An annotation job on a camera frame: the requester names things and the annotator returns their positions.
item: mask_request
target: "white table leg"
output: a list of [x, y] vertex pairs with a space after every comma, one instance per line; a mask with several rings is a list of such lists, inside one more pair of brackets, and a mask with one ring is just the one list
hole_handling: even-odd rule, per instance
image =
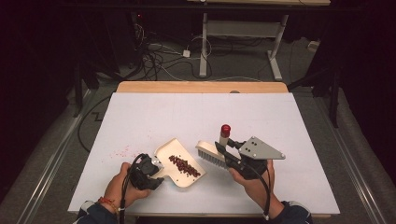
[[267, 51], [268, 60], [270, 61], [270, 65], [271, 65], [271, 68], [272, 68], [272, 71], [273, 71], [273, 74], [274, 74], [274, 78], [275, 78], [276, 81], [281, 81], [282, 80], [282, 75], [280, 74], [279, 66], [277, 65], [277, 62], [276, 62], [276, 53], [277, 53], [277, 50], [279, 48], [280, 41], [282, 40], [282, 35], [283, 35], [283, 32], [285, 31], [286, 22], [288, 21], [288, 17], [289, 17], [289, 15], [284, 15], [283, 16], [282, 22], [279, 24], [279, 28], [278, 28], [277, 33], [276, 33], [276, 39], [275, 39], [274, 48], [273, 48], [273, 50], [268, 50]]
[[207, 60], [207, 49], [206, 49], [206, 37], [207, 37], [207, 13], [204, 13], [204, 20], [202, 25], [202, 51], [201, 61], [199, 66], [199, 76], [206, 77], [206, 60]]

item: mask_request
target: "desk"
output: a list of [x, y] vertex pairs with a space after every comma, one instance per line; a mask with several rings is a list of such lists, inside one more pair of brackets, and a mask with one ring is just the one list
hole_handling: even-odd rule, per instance
[[[208, 0], [205, 4], [226, 3], [226, 4], [254, 4], [254, 5], [300, 5], [300, 6], [328, 6], [330, 0]], [[268, 62], [271, 65], [276, 81], [282, 80], [279, 66], [276, 61], [277, 50], [282, 40], [283, 32], [286, 28], [289, 15], [283, 15], [280, 22], [257, 22], [257, 21], [212, 21], [204, 13], [202, 31], [202, 53], [200, 61], [200, 77], [206, 77], [207, 61], [207, 36], [208, 35], [233, 35], [233, 36], [252, 36], [252, 37], [274, 37], [275, 43], [272, 50], [267, 51]]]
[[198, 157], [197, 142], [218, 141], [223, 123], [233, 128], [234, 140], [256, 135], [286, 154], [284, 161], [275, 162], [279, 199], [303, 203], [314, 216], [339, 214], [298, 107], [284, 84], [231, 82], [121, 83], [111, 98], [68, 211], [77, 212], [84, 201], [100, 197], [123, 161], [132, 162], [142, 152], [152, 155], [176, 137], [206, 174], [185, 189], [165, 178], [147, 199], [128, 208], [127, 215], [260, 217], [260, 207], [226, 170]]

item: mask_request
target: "hand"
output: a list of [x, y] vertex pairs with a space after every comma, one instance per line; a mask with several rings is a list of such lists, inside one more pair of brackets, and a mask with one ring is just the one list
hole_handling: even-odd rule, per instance
[[[121, 166], [120, 172], [117, 175], [115, 175], [113, 179], [111, 179], [105, 191], [104, 198], [107, 198], [109, 200], [114, 200], [114, 205], [116, 207], [120, 207], [120, 201], [122, 197], [122, 193], [121, 193], [122, 182], [125, 176], [127, 176], [128, 174], [129, 167], [131, 167], [131, 164], [128, 162], [124, 162]], [[134, 201], [138, 199], [143, 199], [148, 197], [150, 193], [151, 193], [150, 189], [144, 189], [144, 190], [136, 189], [128, 180], [128, 187], [125, 194], [125, 207], [129, 207]], [[111, 213], [115, 213], [114, 208], [112, 208], [109, 204], [101, 203], [101, 205]]]
[[[270, 218], [274, 218], [279, 215], [279, 213], [283, 210], [284, 206], [274, 194], [275, 170], [272, 160], [267, 161], [267, 168], [268, 171], [265, 171], [262, 174], [262, 178], [265, 180], [268, 188], [271, 190], [269, 216]], [[265, 187], [260, 179], [246, 180], [233, 168], [230, 168], [229, 172], [233, 176], [233, 180], [245, 188], [245, 192], [247, 193], [247, 195], [262, 209], [264, 209], [267, 201], [267, 191], [265, 190]]]

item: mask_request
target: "person's left hand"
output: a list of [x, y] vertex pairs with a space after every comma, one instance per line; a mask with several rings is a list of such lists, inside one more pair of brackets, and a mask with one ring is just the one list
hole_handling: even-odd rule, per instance
[[[120, 201], [122, 197], [121, 189], [122, 189], [122, 182], [128, 174], [128, 169], [131, 167], [131, 164], [128, 162], [124, 162], [121, 166], [120, 172], [111, 179], [111, 181], [108, 183], [106, 191], [105, 191], [105, 196], [104, 198], [109, 199], [109, 200], [114, 200], [114, 205], [116, 207], [120, 207]], [[126, 190], [125, 194], [125, 207], [130, 206], [134, 201], [138, 199], [143, 199], [149, 196], [151, 193], [150, 189], [137, 189], [135, 188], [129, 180], [128, 181], [128, 187]], [[105, 207], [108, 211], [114, 213], [114, 208], [112, 208], [109, 204], [107, 203], [101, 203], [103, 207]]]

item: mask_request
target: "red bottle cap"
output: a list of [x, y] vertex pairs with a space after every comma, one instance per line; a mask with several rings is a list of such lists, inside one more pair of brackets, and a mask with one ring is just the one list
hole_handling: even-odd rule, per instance
[[221, 137], [229, 137], [230, 131], [231, 131], [230, 125], [224, 124], [223, 126], [221, 126], [221, 132], [220, 132]]

